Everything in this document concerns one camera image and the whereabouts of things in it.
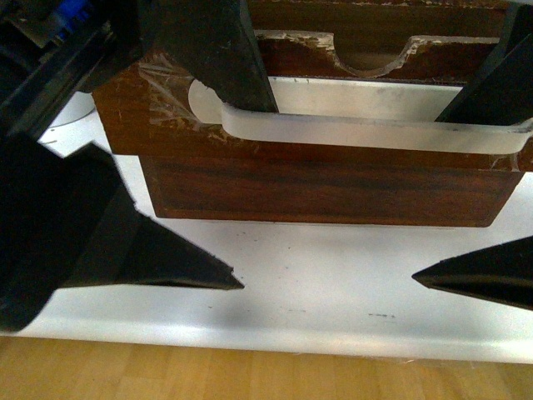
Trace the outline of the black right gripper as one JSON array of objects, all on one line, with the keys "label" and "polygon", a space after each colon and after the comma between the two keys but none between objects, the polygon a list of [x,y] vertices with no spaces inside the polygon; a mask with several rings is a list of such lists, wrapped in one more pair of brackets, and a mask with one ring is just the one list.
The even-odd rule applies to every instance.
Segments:
[{"label": "black right gripper", "polygon": [[3,1],[1,139],[39,139],[75,93],[147,53],[160,16],[158,1]]}]

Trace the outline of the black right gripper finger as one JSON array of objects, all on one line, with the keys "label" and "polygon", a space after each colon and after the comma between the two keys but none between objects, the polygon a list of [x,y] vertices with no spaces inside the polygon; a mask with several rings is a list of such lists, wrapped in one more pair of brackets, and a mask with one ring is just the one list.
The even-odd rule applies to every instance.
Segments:
[{"label": "black right gripper finger", "polygon": [[532,118],[532,6],[513,2],[500,41],[437,117],[441,123],[515,125]]},{"label": "black right gripper finger", "polygon": [[145,1],[155,47],[225,103],[276,113],[246,1]]}]

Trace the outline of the black left-camera gripper finger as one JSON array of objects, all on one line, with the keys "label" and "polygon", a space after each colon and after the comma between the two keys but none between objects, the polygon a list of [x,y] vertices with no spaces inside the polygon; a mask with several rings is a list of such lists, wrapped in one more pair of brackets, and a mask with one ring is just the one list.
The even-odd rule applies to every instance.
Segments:
[{"label": "black left-camera gripper finger", "polygon": [[412,278],[427,288],[531,310],[532,239],[448,258]]},{"label": "black left-camera gripper finger", "polygon": [[60,288],[234,290],[232,268],[140,213],[110,154],[1,143],[1,329],[19,332]]}]

